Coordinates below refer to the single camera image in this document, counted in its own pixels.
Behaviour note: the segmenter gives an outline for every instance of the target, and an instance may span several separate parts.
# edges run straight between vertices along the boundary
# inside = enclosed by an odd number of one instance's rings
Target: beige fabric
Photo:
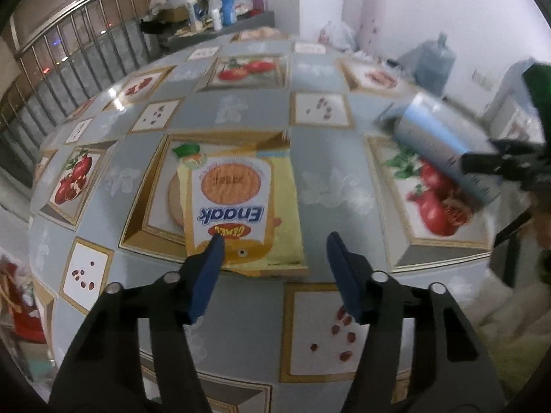
[[[0,73],[0,98],[2,98],[21,73],[3,38],[0,38],[0,69],[2,70]]]

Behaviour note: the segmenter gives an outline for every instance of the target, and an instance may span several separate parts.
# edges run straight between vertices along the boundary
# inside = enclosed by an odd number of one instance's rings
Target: patterned tablecloth
[[[270,35],[226,35],[166,56],[98,94],[48,138],[29,238],[41,314],[58,364],[106,284],[146,285],[183,260],[166,202],[177,161],[152,164],[167,137],[177,143],[178,135],[198,130],[288,131],[308,276],[290,283],[222,273],[206,315],[186,333],[215,411],[340,411],[366,328],[347,324],[347,317],[335,319],[342,302],[325,242],[338,231],[349,250],[390,271],[363,135],[378,132],[378,115],[414,88],[364,89],[361,79],[347,78],[339,53]],[[277,73],[218,79],[235,63],[231,59],[274,62]],[[362,77],[366,65],[353,66]],[[324,118],[321,98],[329,101],[330,117]],[[132,213],[144,207],[138,194],[152,168],[160,196],[147,205],[149,234],[157,241],[147,252],[125,234]],[[64,182],[69,173],[80,178]],[[441,281],[465,301],[486,266],[481,259],[397,278],[421,287]],[[404,329],[401,370],[411,359],[411,326]],[[140,335],[144,374],[154,379],[145,322]],[[343,361],[346,351],[352,354]]]

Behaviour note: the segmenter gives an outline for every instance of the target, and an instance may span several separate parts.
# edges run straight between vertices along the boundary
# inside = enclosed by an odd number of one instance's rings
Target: white plastic bag
[[[357,50],[356,33],[346,23],[330,21],[320,30],[318,42],[329,44],[343,52]]]

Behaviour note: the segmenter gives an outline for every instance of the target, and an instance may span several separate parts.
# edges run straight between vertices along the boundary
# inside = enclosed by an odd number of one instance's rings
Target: white bottle
[[[212,17],[212,23],[214,25],[214,31],[219,31],[222,29],[222,19],[220,18],[220,10],[219,9],[213,9],[210,12],[210,16]]]

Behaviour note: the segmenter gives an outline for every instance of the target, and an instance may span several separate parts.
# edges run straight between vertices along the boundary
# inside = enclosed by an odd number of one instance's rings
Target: wall outlet
[[[480,87],[482,87],[486,91],[491,91],[498,80],[491,73],[487,73],[482,70],[475,70],[475,72],[473,73],[472,81],[475,84],[480,85]]]

